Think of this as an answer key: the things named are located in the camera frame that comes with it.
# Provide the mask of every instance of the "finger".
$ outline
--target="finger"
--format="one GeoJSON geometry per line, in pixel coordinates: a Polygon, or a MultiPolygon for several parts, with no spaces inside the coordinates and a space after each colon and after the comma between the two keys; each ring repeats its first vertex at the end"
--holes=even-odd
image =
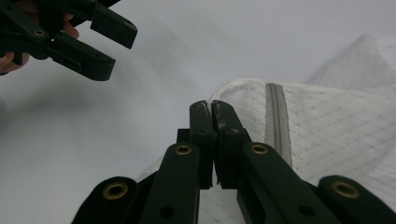
{"type": "Polygon", "coordinates": [[[25,11],[24,12],[26,15],[28,15],[33,21],[38,23],[38,14],[35,12],[29,12],[29,11],[25,11]]]}
{"type": "Polygon", "coordinates": [[[3,68],[0,68],[0,73],[8,73],[8,72],[12,72],[17,69],[20,69],[29,61],[29,57],[30,57],[29,54],[23,53],[22,54],[22,65],[16,65],[15,63],[10,62],[10,63],[6,64],[5,66],[3,66],[3,68]]]}
{"type": "Polygon", "coordinates": [[[37,4],[32,0],[20,0],[16,2],[15,5],[26,12],[37,13],[38,11],[37,4]]]}
{"type": "Polygon", "coordinates": [[[11,63],[12,59],[14,59],[13,52],[7,52],[6,56],[4,56],[3,58],[0,58],[0,70],[1,70],[1,68],[4,68],[6,65],[11,63]]]}
{"type": "Polygon", "coordinates": [[[79,32],[78,30],[76,30],[76,28],[74,28],[70,22],[66,21],[64,23],[64,31],[66,33],[68,33],[69,35],[73,36],[74,38],[78,38],[79,37],[79,32]]]}
{"type": "Polygon", "coordinates": [[[70,21],[71,19],[73,19],[73,15],[70,14],[64,14],[64,21],[70,21]]]}

